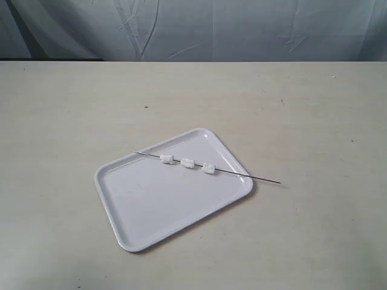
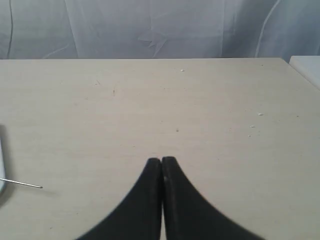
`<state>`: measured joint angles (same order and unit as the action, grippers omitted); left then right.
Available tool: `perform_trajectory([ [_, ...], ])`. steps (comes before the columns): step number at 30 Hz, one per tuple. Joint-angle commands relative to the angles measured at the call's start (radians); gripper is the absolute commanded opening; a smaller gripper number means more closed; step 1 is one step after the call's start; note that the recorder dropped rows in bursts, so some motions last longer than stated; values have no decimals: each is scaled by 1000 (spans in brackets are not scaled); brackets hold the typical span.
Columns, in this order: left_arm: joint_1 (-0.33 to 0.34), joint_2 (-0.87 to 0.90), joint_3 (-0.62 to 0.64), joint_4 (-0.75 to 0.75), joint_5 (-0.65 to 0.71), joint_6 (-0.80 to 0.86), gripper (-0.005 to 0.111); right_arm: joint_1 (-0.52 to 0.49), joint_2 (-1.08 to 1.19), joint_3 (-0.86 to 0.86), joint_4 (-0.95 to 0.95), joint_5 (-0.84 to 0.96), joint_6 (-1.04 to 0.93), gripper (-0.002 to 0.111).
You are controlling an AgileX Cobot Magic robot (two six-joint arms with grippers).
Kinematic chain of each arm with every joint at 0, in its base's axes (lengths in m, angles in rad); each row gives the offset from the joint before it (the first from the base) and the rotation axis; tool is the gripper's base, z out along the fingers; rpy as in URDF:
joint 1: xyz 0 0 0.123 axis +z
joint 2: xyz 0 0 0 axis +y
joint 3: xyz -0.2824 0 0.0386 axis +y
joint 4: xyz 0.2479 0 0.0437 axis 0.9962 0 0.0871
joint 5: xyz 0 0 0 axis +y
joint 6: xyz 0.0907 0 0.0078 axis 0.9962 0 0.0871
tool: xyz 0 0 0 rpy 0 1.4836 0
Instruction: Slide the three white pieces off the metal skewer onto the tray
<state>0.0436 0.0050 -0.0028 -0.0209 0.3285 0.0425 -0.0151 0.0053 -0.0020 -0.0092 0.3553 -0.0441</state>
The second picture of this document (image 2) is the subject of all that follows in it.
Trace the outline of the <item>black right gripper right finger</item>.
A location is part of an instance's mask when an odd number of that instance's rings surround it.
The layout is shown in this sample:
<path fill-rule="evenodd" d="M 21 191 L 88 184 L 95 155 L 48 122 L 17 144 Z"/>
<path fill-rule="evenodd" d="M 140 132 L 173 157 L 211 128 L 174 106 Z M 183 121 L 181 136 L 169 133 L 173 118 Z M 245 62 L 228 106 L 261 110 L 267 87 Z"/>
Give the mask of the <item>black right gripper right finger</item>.
<path fill-rule="evenodd" d="M 173 156 L 162 158 L 163 212 L 168 240 L 261 240 L 212 206 Z"/>

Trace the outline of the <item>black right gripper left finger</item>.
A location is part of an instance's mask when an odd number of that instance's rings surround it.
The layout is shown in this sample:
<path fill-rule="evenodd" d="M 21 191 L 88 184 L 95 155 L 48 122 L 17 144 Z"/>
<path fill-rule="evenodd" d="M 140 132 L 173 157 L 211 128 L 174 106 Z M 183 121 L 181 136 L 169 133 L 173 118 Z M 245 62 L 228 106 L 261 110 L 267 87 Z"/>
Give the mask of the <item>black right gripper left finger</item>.
<path fill-rule="evenodd" d="M 121 203 L 80 240 L 159 240 L 162 226 L 162 163 L 146 161 Z"/>

